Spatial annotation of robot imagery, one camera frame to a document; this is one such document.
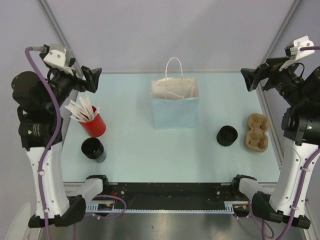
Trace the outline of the light blue paper bag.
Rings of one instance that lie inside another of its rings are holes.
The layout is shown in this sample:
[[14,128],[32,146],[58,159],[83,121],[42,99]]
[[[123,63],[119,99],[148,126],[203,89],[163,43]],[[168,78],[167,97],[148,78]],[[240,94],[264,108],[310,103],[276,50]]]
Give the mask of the light blue paper bag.
[[[179,63],[180,77],[168,76],[172,60]],[[177,57],[170,58],[166,63],[164,78],[151,82],[151,96],[156,130],[195,126],[200,102],[197,79],[184,76],[182,63]]]

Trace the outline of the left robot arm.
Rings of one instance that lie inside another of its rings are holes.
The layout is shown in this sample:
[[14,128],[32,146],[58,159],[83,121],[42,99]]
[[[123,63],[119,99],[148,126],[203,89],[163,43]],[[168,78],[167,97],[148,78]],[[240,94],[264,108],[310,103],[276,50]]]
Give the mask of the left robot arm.
[[64,189],[60,107],[72,90],[95,93],[102,72],[101,68],[81,69],[85,79],[51,67],[44,79],[24,71],[11,82],[12,97],[18,103],[18,134],[31,164],[36,192],[36,210],[28,221],[29,228],[76,224],[83,220],[87,205],[95,197],[105,200],[111,193],[106,175],[88,176],[70,196]]

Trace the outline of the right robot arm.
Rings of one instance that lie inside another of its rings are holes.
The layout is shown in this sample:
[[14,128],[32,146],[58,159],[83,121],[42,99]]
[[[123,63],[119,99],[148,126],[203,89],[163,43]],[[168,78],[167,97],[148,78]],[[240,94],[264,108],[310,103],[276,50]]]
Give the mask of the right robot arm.
[[305,216],[305,199],[320,156],[320,69],[316,67],[303,79],[295,74],[298,63],[282,67],[287,60],[269,58],[256,69],[240,71],[248,91],[267,79],[262,90],[276,89],[290,105],[281,122],[285,151],[278,182],[269,193],[255,178],[238,174],[230,194],[237,201],[247,197],[253,214],[260,219],[308,229],[311,221]]

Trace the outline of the red straw cup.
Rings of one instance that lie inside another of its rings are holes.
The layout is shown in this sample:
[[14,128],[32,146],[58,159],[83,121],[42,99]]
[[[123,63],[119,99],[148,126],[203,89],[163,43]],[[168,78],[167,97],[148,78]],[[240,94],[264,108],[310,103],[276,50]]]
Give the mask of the red straw cup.
[[80,122],[79,124],[83,127],[85,132],[93,138],[98,138],[102,136],[107,129],[107,126],[99,112],[93,120],[89,122]]

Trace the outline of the brown cardboard cup carrier stack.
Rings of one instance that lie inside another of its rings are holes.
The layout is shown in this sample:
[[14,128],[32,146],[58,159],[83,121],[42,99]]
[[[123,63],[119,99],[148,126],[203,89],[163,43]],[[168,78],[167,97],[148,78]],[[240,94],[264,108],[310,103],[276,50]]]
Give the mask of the brown cardboard cup carrier stack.
[[259,113],[252,113],[247,120],[248,132],[244,144],[248,150],[263,153],[269,145],[267,132],[270,129],[270,120],[267,116]]

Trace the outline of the black cup left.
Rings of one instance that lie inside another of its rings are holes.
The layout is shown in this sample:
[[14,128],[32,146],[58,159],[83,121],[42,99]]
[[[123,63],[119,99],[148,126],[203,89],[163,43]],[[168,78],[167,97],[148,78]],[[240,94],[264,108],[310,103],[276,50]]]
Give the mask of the black cup left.
[[107,153],[101,141],[96,137],[87,138],[81,145],[82,153],[89,159],[102,163]]

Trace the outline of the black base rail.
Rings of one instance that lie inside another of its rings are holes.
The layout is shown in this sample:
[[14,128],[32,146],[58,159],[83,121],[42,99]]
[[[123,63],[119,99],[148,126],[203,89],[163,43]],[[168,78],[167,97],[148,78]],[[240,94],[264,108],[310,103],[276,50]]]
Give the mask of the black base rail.
[[248,201],[233,184],[221,183],[119,182],[104,187],[103,193],[115,193],[129,209],[138,210],[213,210],[225,201]]

